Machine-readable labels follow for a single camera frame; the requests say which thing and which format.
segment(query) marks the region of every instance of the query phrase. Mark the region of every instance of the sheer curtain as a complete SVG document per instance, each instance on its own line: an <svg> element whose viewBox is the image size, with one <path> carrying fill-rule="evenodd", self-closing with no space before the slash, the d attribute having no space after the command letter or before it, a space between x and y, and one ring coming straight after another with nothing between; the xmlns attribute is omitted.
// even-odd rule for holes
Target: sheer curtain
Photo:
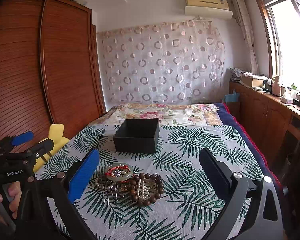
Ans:
<svg viewBox="0 0 300 240"><path fill-rule="evenodd" d="M246 41L246 44L249 49L251 72L258 75L259 68L258 68L256 55L254 53L254 48L253 48L254 42L253 42L252 26L251 26L250 17L247 11L246 4L244 3L244 0L232 0L232 2L237 14L237 22L241 27L244 40Z"/></svg>
<svg viewBox="0 0 300 240"><path fill-rule="evenodd" d="M225 47L211 21L137 26L99 34L113 103L215 101Z"/></svg>

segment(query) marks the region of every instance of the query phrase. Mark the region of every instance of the yellow plush toy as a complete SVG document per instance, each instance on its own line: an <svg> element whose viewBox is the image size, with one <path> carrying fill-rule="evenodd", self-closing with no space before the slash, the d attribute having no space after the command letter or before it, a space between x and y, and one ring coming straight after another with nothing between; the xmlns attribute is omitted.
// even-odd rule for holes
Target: yellow plush toy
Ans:
<svg viewBox="0 0 300 240"><path fill-rule="evenodd" d="M52 124L50 125L49 135L48 138L53 140L54 147L52 151L50 151L51 155L55 155L68 141L70 141L68 138L63 137L63 124ZM46 160L50 159L50 156L48 154L44 155ZM41 166L44 165L44 161L41 158L38 158L36 165L33 167L33 171L36 172Z"/></svg>

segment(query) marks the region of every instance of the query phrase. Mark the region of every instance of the human hand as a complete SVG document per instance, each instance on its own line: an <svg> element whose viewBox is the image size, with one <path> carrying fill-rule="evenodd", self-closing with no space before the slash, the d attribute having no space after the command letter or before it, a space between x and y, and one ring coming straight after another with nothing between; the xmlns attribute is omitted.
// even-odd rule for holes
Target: human hand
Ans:
<svg viewBox="0 0 300 240"><path fill-rule="evenodd" d="M9 209L13 212L12 217L14 219L17 218L17 211L18 211L18 206L21 198L21 190L20 190L20 182L16 181L12 183L8 187L8 194L10 197L13 197L13 200L9 204ZM0 222L6 225L6 222L0 215Z"/></svg>
<svg viewBox="0 0 300 240"><path fill-rule="evenodd" d="M8 187L8 194L10 197L13 197L13 200L9 204L9 209L13 212L12 217L17 219L17 212L22 194L19 181L12 183Z"/></svg>

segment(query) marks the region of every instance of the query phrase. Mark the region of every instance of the bed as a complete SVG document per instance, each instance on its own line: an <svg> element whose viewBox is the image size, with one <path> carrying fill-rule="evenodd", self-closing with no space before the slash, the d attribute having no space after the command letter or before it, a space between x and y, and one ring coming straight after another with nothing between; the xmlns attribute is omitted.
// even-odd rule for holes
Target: bed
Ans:
<svg viewBox="0 0 300 240"><path fill-rule="evenodd" d="M155 154L115 151L112 136L125 118L159 118ZM199 164L198 155L203 147L208 147L231 171L240 171L251 179L260 180L268 175L276 180L261 152L221 103L113 107L72 138L39 169L37 178L51 178L67 170L92 147L99 149L100 164L81 199L74 204L98 239L201 239L224 206ZM148 207L138 207L129 194L124 194L116 204L104 201L94 179L114 162L130 164L135 173L157 172L165 184L162 198ZM53 200L49 204L56 223L67 234ZM247 198L229 238L238 234L249 204Z"/></svg>

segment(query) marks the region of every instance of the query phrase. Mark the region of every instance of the cabinet door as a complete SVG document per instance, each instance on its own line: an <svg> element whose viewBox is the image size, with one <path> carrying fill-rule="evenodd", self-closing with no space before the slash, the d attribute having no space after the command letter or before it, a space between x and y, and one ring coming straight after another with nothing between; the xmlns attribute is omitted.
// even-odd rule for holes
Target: cabinet door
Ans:
<svg viewBox="0 0 300 240"><path fill-rule="evenodd" d="M251 123L251 91L240 84L236 84L233 89L235 89L237 93L240 93L240 118L238 121L246 130L249 130Z"/></svg>
<svg viewBox="0 0 300 240"><path fill-rule="evenodd" d="M275 160L287 131L291 113L283 105L273 100L269 101L266 122L267 128L260 147L269 165Z"/></svg>
<svg viewBox="0 0 300 240"><path fill-rule="evenodd" d="M255 144L260 147L266 126L265 113L267 110L268 98L264 97L258 92L254 92L253 98L249 103L251 104L252 118L249 121L250 125L247 132Z"/></svg>
<svg viewBox="0 0 300 240"><path fill-rule="evenodd" d="M42 91L38 41L44 0L4 0L0 5L0 140L31 130L24 151L46 138L51 125Z"/></svg>
<svg viewBox="0 0 300 240"><path fill-rule="evenodd" d="M54 123L72 138L100 117L91 57L91 10L46 0L41 28L43 83Z"/></svg>

